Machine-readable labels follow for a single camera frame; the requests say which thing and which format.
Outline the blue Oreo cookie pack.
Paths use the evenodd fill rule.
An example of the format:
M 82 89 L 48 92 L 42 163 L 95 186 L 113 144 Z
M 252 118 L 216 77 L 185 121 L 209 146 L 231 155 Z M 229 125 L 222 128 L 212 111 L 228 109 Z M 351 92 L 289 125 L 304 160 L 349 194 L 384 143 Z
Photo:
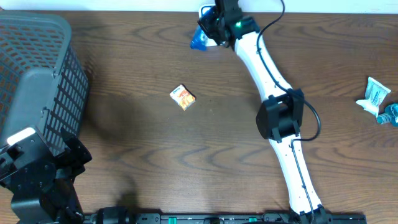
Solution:
M 201 27 L 197 26 L 197 29 L 195 30 L 192 41 L 190 43 L 191 49 L 202 50 L 202 51 L 205 51 L 207 49 L 204 40 L 201 38 L 202 34 L 204 34 L 207 37 L 207 35 L 202 31 Z

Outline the mint green wipes pack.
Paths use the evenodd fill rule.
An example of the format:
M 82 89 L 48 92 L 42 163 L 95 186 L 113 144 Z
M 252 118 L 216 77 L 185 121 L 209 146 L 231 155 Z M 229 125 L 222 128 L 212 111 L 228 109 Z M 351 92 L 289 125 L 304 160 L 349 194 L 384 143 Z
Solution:
M 356 104 L 363 107 L 363 110 L 370 112 L 376 118 L 379 115 L 379 106 L 391 90 L 385 87 L 372 77 L 368 78 L 368 84 L 363 100 L 357 100 Z

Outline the teal mouthwash bottle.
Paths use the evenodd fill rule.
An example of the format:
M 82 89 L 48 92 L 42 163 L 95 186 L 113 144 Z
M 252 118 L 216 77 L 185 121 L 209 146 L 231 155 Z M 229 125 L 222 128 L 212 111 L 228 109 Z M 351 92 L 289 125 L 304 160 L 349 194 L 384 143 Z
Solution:
M 378 124 L 391 124 L 397 127 L 397 103 L 386 106 L 384 113 L 376 118 Z

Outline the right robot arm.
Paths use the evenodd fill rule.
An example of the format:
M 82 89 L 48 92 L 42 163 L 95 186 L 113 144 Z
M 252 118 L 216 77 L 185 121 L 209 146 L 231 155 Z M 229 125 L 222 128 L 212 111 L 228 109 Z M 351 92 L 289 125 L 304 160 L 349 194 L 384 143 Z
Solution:
M 256 125 L 279 160 L 289 193 L 289 222 L 331 223 L 313 188 L 302 152 L 305 139 L 300 136 L 304 107 L 315 119 L 320 117 L 302 90 L 293 89 L 279 72 L 266 48 L 264 30 L 253 17 L 243 14 L 237 0 L 216 1 L 198 24 L 217 45 L 233 49 L 257 86 L 261 105 Z

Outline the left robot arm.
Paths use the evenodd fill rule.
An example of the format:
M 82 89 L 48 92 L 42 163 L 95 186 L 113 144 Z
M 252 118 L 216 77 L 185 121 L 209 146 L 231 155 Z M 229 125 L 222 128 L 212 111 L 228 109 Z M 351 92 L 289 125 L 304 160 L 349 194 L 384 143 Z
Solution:
M 12 211 L 20 223 L 134 223 L 125 207 L 85 214 L 74 188 L 92 156 L 72 133 L 61 130 L 63 152 L 53 155 L 41 132 L 24 128 L 1 149 L 1 187 L 12 192 Z

